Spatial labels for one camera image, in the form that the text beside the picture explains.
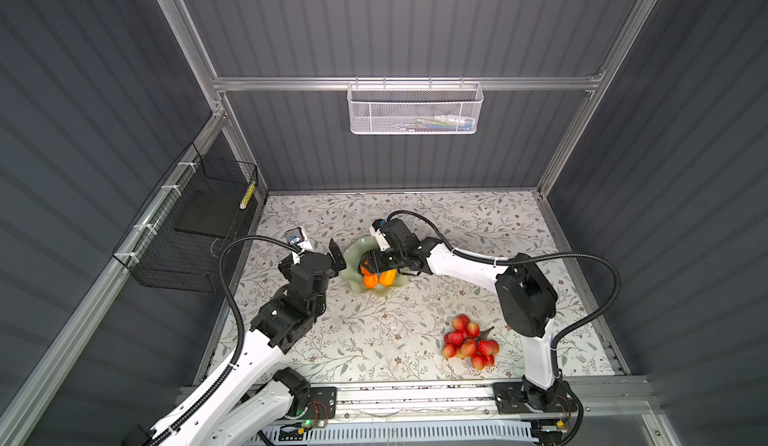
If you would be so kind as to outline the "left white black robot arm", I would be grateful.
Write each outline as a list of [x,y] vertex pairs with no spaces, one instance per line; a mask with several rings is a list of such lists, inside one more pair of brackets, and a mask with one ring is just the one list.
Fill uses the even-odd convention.
[[326,310],[330,280],[346,266],[335,241],[325,253],[307,242],[288,244],[282,262],[287,284],[246,323],[231,291],[226,301],[235,318],[234,350],[214,373],[149,430],[135,426],[125,445],[241,445],[272,422],[295,417],[309,401],[309,382],[283,368],[253,397],[244,396],[277,365]]

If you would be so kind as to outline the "green scalloped fruit bowl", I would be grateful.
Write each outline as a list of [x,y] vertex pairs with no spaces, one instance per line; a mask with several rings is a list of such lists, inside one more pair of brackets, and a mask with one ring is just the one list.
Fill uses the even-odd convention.
[[375,296],[384,297],[391,290],[404,287],[409,283],[408,276],[396,269],[385,272],[373,271],[371,254],[379,251],[377,240],[368,235],[353,242],[343,252],[346,268],[341,272],[341,278],[348,283],[354,293],[370,292]]

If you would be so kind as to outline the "large fake orange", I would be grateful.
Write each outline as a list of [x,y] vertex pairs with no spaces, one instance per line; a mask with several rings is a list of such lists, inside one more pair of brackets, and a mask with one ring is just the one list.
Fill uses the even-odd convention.
[[368,289],[373,289],[379,284],[378,272],[371,266],[368,260],[360,263],[360,272],[363,277],[363,285]]

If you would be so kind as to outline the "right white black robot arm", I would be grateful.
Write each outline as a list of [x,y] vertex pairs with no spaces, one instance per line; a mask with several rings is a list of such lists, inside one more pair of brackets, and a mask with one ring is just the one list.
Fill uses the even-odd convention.
[[377,247],[363,256],[361,266],[372,273],[408,269],[458,278],[495,293],[507,325],[521,336],[524,376],[518,398],[534,411],[555,402],[559,369],[552,320],[558,294],[537,264],[561,254],[480,255],[449,245],[444,236],[420,239],[400,219],[375,220],[369,231]]

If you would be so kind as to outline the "red fake grape bunch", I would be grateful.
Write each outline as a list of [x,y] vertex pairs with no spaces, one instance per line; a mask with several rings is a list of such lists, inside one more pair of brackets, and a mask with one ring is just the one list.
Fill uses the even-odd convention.
[[445,360],[467,360],[478,371],[495,366],[500,345],[492,338],[493,326],[483,329],[466,314],[455,316],[451,325],[443,336],[441,354]]

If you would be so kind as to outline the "yellow fake squash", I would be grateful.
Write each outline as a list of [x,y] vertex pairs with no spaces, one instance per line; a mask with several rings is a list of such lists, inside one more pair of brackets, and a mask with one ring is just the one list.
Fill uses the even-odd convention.
[[384,287],[390,287],[394,284],[397,278],[397,270],[391,269],[379,274],[379,283]]

